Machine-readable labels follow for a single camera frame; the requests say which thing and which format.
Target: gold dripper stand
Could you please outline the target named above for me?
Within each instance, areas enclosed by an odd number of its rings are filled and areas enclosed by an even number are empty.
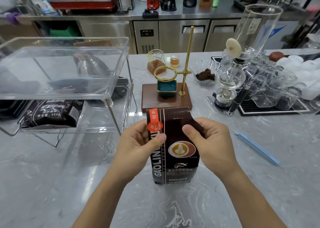
[[[186,53],[186,64],[184,66],[184,70],[183,71],[178,71],[171,67],[171,66],[160,66],[158,68],[155,69],[154,71],[154,76],[155,78],[158,80],[158,81],[161,81],[161,82],[170,82],[170,81],[173,81],[176,79],[177,75],[178,74],[183,74],[183,81],[182,81],[182,88],[181,88],[181,91],[179,91],[179,95],[180,96],[184,96],[186,94],[186,92],[184,91],[184,86],[186,84],[186,76],[188,74],[191,73],[190,70],[188,70],[188,64],[189,64],[189,57],[190,57],[190,48],[191,48],[191,42],[192,42],[192,36],[193,36],[193,31],[194,31],[195,27],[194,26],[191,26],[191,29],[190,29],[190,37],[189,37],[189,44],[188,44],[188,51]],[[163,79],[163,78],[160,78],[158,75],[157,75],[157,72],[161,69],[170,69],[174,72],[174,76],[170,79]]]

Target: brown wooden stand base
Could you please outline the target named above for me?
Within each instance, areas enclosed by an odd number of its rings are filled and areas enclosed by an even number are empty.
[[[172,97],[161,97],[158,95],[157,84],[143,84],[142,85],[142,103],[141,110],[145,113],[148,109],[153,108],[170,108],[187,106],[189,110],[192,109],[192,102],[189,95],[187,84],[184,86],[186,94],[184,96],[179,95],[182,83],[177,84],[177,92]]]

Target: gold ring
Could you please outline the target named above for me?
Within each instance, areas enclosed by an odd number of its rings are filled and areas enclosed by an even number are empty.
[[[173,72],[174,72],[174,76],[170,79],[162,79],[162,78],[159,78],[158,75],[156,74],[159,70],[161,69],[171,69]],[[174,80],[176,77],[177,77],[177,71],[175,68],[172,68],[171,66],[160,66],[159,68],[156,68],[155,71],[154,71],[154,76],[157,80],[161,81],[161,82],[170,82],[172,80]]]

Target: white label sticker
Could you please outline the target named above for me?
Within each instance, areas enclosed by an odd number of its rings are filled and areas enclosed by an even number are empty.
[[[247,31],[247,35],[254,34],[256,32],[261,20],[262,20],[261,18],[252,19],[251,24],[250,24],[248,31]]]
[[[79,111],[73,106],[73,107],[71,108],[71,111],[70,111],[70,113],[69,113],[69,116],[72,117],[72,118],[74,118],[74,120],[75,120],[76,122],[78,122],[80,113],[79,113]]]

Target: gold pole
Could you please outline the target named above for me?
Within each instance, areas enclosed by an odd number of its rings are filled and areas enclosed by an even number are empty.
[[[179,92],[179,95],[184,96],[186,92],[184,92],[184,85],[186,84],[186,76],[188,75],[188,63],[189,63],[189,56],[190,56],[190,48],[191,48],[191,42],[192,42],[192,35],[195,27],[191,26],[190,28],[190,37],[189,37],[189,44],[188,44],[188,51],[186,52],[186,65],[184,66],[183,70],[183,81],[182,81],[182,88]]]

